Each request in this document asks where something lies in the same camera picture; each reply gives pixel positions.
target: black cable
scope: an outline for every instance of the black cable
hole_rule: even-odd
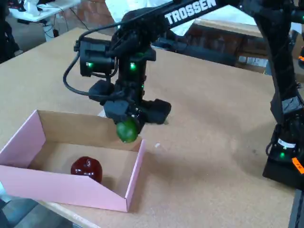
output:
[[[114,24],[110,24],[110,25],[107,25],[107,26],[101,26],[101,27],[98,27],[98,28],[94,28],[94,29],[91,29],[91,30],[88,30],[86,32],[84,32],[83,34],[81,34],[78,38],[78,43],[81,42],[81,40],[91,34],[91,33],[94,33],[94,32],[98,32],[98,31],[101,31],[101,30],[104,30],[104,29],[110,29],[110,28],[114,28],[114,27],[117,27],[117,26],[120,26],[120,25],[124,25],[124,24],[127,24],[127,23],[130,23],[130,22],[133,22],[147,14],[150,14],[150,13],[153,13],[155,12],[156,10],[158,10],[159,8],[163,7],[163,5],[159,6],[159,7],[155,7],[154,9],[148,11],[148,12],[145,12],[144,14],[142,15],[139,15],[135,18],[132,18],[128,21],[120,21],[120,22],[117,22],[117,23],[114,23]],[[80,94],[80,95],[85,95],[85,96],[96,96],[96,97],[100,97],[100,98],[103,98],[104,100],[117,100],[117,99],[123,99],[123,100],[126,100],[128,101],[129,103],[132,103],[133,101],[129,100],[128,98],[126,97],[123,97],[123,96],[120,96],[120,95],[123,95],[123,91],[120,91],[118,93],[116,93],[115,95],[110,95],[110,96],[105,96],[105,95],[92,95],[92,94],[89,94],[88,92],[85,92],[85,91],[80,91],[80,90],[77,90],[73,87],[71,87],[68,83],[67,83],[67,75],[68,73],[70,72],[70,70],[72,69],[72,67],[75,65],[75,63],[77,62],[77,60],[79,59],[79,56],[80,56],[80,53],[78,52],[76,57],[74,58],[74,60],[72,61],[72,63],[68,66],[68,68],[66,69],[65,73],[63,74],[63,83],[64,85],[66,86],[67,89],[69,89],[70,91],[76,93],[76,94]],[[115,70],[114,72],[111,74],[111,75],[115,75],[116,72],[118,70],[118,63],[115,64]]]
[[[89,28],[86,26],[86,24],[78,17],[78,15],[74,12],[74,10],[72,8],[70,8],[70,10],[73,12],[73,14],[78,18],[78,20],[86,27],[87,30],[89,30]]]
[[[107,25],[107,26],[100,26],[100,27],[97,27],[97,28],[94,28],[94,29],[91,29],[91,30],[88,30],[86,32],[84,32],[83,34],[81,34],[78,38],[78,41],[81,41],[85,36],[93,33],[93,32],[98,32],[98,31],[101,31],[101,30],[104,30],[104,29],[110,29],[110,28],[113,28],[113,27],[117,27],[117,26],[121,26],[121,25],[124,25],[124,24],[127,24],[127,23],[130,23],[130,22],[133,22],[147,14],[150,14],[150,13],[153,13],[155,11],[157,11],[159,8],[162,8],[164,5],[160,5],[158,7],[155,7],[154,9],[148,11],[148,12],[145,12],[137,17],[134,17],[128,21],[120,21],[120,22],[117,22],[117,23],[113,23],[113,24],[110,24],[110,25]]]
[[[99,94],[90,94],[88,92],[80,91],[80,90],[77,90],[77,89],[71,87],[67,83],[67,80],[66,80],[67,79],[67,75],[71,71],[71,69],[73,68],[73,66],[77,62],[77,60],[79,59],[79,56],[80,56],[80,53],[78,52],[77,55],[76,55],[76,57],[72,61],[72,63],[68,66],[68,68],[66,69],[65,73],[63,74],[63,84],[66,86],[67,89],[69,89],[70,91],[72,91],[73,93],[76,93],[76,94],[80,94],[80,95],[84,95],[84,96],[99,97],[99,98],[102,98],[102,99],[107,100],[107,101],[114,101],[114,100],[120,99],[120,100],[126,100],[129,103],[133,102],[133,101],[130,101],[128,98],[125,98],[125,97],[122,96],[123,93],[124,93],[123,91],[115,93],[114,95],[106,96],[106,95],[99,95]]]
[[[38,5],[37,7],[41,7],[41,8],[59,8],[59,9],[61,9],[61,11],[62,11],[62,13],[63,13],[63,17],[64,17],[64,19],[65,19],[65,21],[66,21],[66,29],[67,29],[67,31],[69,31],[68,25],[67,25],[66,14],[65,14],[65,11],[64,11],[61,7],[59,7],[59,6],[40,6],[40,5]]]
[[[107,75],[102,75],[102,74],[97,74],[97,73],[92,73],[92,75],[96,76],[96,77],[100,77],[100,78],[111,78],[116,75],[117,71],[118,71],[118,62],[115,63],[114,71],[110,75],[107,76]]]
[[[50,38],[55,38],[55,37],[51,37],[51,36],[48,34],[48,32],[54,28],[54,26],[53,26],[52,24],[50,24],[50,25],[51,25],[51,28],[50,28],[48,31],[44,31],[44,34],[47,35],[47,36],[50,37]]]

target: lime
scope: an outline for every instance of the lime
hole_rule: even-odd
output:
[[[119,122],[116,125],[116,132],[118,137],[124,143],[132,143],[137,139],[138,136],[136,124],[132,119]]]

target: table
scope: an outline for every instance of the table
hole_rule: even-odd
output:
[[[19,12],[17,9],[10,9],[10,13],[13,17],[26,21],[40,22],[41,20],[45,20],[43,30],[46,41],[50,41],[54,37],[50,17],[78,5],[80,2],[81,0],[56,0],[55,2],[50,2],[48,4],[40,4],[38,6],[43,10],[40,11],[40,14],[36,17],[28,12]]]
[[[0,147],[34,109],[100,112],[97,102],[62,83],[82,32],[72,30],[0,65]],[[84,228],[287,227],[295,191],[262,177],[275,126],[271,77],[156,51],[145,99],[169,101],[172,111],[168,124],[142,131],[148,151],[130,213],[40,203]],[[82,90],[95,81],[81,77],[78,64],[68,76]]]

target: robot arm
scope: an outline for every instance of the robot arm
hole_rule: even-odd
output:
[[[64,74],[64,83],[73,92],[87,95],[103,105],[106,116],[117,124],[118,134],[121,128],[130,134],[127,138],[121,137],[122,140],[131,142],[145,123],[162,124],[171,110],[170,103],[165,101],[143,100],[146,62],[156,60],[151,43],[167,30],[228,4],[252,16],[267,43],[275,86],[271,111],[277,121],[266,149],[268,161],[302,175],[296,163],[304,162],[304,102],[297,90],[289,51],[289,30],[291,22],[304,23],[304,11],[290,0],[174,0],[156,8],[131,11],[122,22],[111,25],[120,25],[111,41],[86,38],[92,32],[111,26],[85,32],[79,37],[75,45],[78,54]],[[66,81],[79,57],[82,76],[105,78],[88,93],[73,89]],[[117,71],[118,79],[112,84],[111,77]],[[301,178],[292,183],[288,178],[278,179],[274,168],[265,169],[264,176],[292,186],[297,182],[295,187],[304,188]]]

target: white sticker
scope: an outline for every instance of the white sticker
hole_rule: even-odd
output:
[[[295,144],[284,142],[282,139],[279,139],[277,142],[278,142],[280,145],[282,145],[282,146],[284,146],[284,147],[287,147],[287,148],[294,148],[294,147],[295,147]]]

